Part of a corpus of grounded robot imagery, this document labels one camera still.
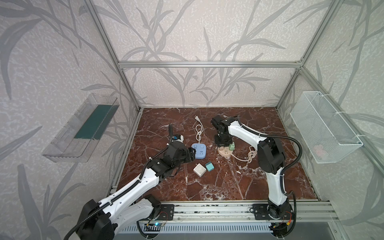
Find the light green cube adapter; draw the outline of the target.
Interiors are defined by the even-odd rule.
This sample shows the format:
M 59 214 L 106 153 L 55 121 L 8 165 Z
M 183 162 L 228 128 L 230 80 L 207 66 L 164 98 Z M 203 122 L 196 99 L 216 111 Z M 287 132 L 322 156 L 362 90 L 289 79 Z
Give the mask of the light green cube adapter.
M 230 151 L 234 151 L 235 150 L 235 143 L 232 142 L 230 145 L 229 145 L 229 150 Z

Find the white cube adapter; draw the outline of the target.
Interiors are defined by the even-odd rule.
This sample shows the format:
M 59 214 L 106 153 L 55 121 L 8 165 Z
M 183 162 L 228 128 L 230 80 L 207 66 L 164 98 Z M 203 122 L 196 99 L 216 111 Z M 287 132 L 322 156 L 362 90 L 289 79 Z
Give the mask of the white cube adapter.
M 205 174 L 206 171 L 207 169 L 201 164 L 197 164 L 194 167 L 194 173 L 197 174 L 200 178 Z

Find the teal cube adapter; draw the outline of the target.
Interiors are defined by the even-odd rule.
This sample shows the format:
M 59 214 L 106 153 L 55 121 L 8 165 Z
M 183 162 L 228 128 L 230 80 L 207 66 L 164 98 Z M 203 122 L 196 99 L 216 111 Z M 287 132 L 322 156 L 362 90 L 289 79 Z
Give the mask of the teal cube adapter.
M 213 165 L 211 162 L 206 163 L 206 164 L 205 164 L 205 167 L 206 167 L 206 169 L 207 169 L 208 172 L 214 170 L 214 168 L 215 168 L 214 165 Z

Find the pink cube adapter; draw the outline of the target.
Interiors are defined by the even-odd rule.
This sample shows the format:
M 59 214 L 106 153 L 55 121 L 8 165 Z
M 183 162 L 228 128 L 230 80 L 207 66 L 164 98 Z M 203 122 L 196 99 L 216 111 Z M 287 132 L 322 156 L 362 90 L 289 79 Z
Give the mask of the pink cube adapter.
M 221 151 L 221 152 L 228 152 L 228 151 L 230 151 L 229 147 L 219 147 L 218 150 Z

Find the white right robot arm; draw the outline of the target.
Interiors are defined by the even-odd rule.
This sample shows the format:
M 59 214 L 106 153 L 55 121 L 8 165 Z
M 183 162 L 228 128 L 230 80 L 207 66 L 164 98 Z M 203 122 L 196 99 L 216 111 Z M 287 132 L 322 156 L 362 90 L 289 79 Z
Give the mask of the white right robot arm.
M 285 171 L 296 164 L 302 156 L 302 145 L 296 139 L 285 136 L 273 136 L 258 132 L 240 122 L 238 117 L 223 119 L 220 115 L 212 118 L 211 124 L 217 130 L 215 144 L 218 147 L 228 147 L 233 143 L 233 137 L 248 143 L 257 151 L 259 167 L 267 176 L 269 198 L 268 215 L 275 220 L 291 211 L 285 189 Z M 281 139 L 294 142 L 300 152 L 297 158 L 289 165 L 285 165 L 286 154 Z

